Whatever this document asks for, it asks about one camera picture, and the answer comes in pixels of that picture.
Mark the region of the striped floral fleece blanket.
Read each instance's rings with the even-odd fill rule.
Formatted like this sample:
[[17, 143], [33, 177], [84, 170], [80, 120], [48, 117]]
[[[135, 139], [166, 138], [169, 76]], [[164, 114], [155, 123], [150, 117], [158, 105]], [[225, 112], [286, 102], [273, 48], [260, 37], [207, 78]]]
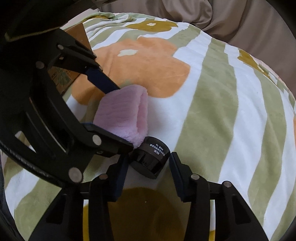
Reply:
[[[79, 26], [120, 89], [147, 89], [146, 137], [165, 143], [207, 181], [230, 181], [267, 240], [295, 240], [295, 98], [272, 70], [186, 23], [95, 13]], [[106, 94], [84, 74], [59, 67], [48, 73], [79, 123], [93, 123]], [[191, 204], [177, 195], [170, 156], [150, 179], [132, 168], [132, 152], [94, 154], [80, 182], [128, 162], [121, 196], [108, 203], [113, 240], [185, 240]], [[1, 240], [30, 240], [58, 193], [73, 187], [36, 176], [1, 149]]]

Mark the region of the pink fluffy sock roll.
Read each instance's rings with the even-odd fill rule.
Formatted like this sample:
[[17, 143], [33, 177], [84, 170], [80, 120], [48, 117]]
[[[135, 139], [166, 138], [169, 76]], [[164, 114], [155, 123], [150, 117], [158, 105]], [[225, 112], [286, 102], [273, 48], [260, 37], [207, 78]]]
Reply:
[[148, 133], [147, 113], [147, 89], [128, 85], [101, 99], [93, 123], [137, 148]]

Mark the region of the small black jar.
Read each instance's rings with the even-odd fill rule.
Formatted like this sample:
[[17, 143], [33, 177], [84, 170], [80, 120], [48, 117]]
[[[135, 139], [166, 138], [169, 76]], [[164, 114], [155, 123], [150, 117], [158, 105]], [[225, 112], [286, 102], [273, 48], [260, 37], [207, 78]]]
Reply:
[[130, 155], [130, 165], [141, 175], [156, 179], [169, 156], [168, 146], [155, 137], [145, 137], [143, 143]]

